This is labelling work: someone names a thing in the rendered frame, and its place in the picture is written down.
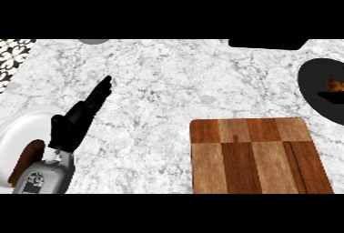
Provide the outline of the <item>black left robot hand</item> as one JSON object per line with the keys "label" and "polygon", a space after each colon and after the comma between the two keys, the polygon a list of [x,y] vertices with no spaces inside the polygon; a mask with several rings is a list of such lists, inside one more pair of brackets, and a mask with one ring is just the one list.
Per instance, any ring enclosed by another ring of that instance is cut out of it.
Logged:
{"label": "black left robot hand", "polygon": [[113,91],[113,77],[107,76],[95,87],[89,97],[80,101],[68,113],[52,117],[52,140],[49,147],[73,153],[79,148],[95,116]]}

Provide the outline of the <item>wooden cutting board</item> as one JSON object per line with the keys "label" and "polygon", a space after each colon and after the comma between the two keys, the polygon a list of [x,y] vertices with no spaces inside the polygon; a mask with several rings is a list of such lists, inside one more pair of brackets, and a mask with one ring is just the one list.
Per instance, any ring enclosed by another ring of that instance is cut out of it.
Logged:
{"label": "wooden cutting board", "polygon": [[189,123],[197,194],[331,194],[300,117],[195,119]]}

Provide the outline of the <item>black round pan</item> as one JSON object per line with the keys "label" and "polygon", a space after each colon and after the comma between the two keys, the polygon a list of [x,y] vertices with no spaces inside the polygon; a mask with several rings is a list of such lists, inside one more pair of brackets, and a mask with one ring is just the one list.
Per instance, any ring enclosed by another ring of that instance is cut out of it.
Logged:
{"label": "black round pan", "polygon": [[297,78],[309,105],[325,118],[344,126],[344,95],[337,96],[340,104],[319,96],[321,92],[327,93],[330,79],[344,81],[344,63],[330,58],[310,59],[300,67]]}

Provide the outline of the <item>brown croissant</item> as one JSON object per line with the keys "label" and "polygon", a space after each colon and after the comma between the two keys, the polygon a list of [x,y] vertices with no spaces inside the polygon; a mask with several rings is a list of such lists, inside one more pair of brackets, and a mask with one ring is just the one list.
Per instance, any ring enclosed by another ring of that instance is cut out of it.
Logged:
{"label": "brown croissant", "polygon": [[327,90],[330,92],[344,92],[344,82],[330,79],[327,82]]}

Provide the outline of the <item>white round plate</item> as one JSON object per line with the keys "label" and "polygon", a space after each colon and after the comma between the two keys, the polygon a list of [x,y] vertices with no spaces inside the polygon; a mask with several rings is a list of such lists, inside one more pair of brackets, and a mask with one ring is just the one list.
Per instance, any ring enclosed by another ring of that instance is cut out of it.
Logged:
{"label": "white round plate", "polygon": [[0,194],[11,194],[8,183],[27,145],[40,139],[45,144],[52,140],[52,117],[67,112],[58,106],[34,106],[17,113],[0,125]]}

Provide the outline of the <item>brown bread slice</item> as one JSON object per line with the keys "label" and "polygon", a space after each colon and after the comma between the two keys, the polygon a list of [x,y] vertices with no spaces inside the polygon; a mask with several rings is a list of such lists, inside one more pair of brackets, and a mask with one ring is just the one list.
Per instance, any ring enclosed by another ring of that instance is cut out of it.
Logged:
{"label": "brown bread slice", "polygon": [[28,169],[30,166],[43,159],[45,147],[45,141],[40,139],[31,141],[25,146],[17,166],[8,178],[8,183],[12,187],[17,187],[17,183],[25,169]]}

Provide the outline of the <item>grey round object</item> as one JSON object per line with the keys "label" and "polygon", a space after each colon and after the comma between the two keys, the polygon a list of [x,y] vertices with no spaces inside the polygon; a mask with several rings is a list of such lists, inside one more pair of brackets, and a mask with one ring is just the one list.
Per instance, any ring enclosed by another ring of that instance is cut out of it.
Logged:
{"label": "grey round object", "polygon": [[79,39],[87,45],[101,45],[111,39]]}

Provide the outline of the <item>black appliance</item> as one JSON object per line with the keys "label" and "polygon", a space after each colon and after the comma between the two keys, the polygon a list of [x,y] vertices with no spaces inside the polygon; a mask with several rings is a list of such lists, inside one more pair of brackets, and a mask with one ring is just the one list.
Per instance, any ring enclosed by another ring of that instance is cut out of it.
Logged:
{"label": "black appliance", "polygon": [[306,39],[231,39],[229,46],[260,49],[299,50]]}

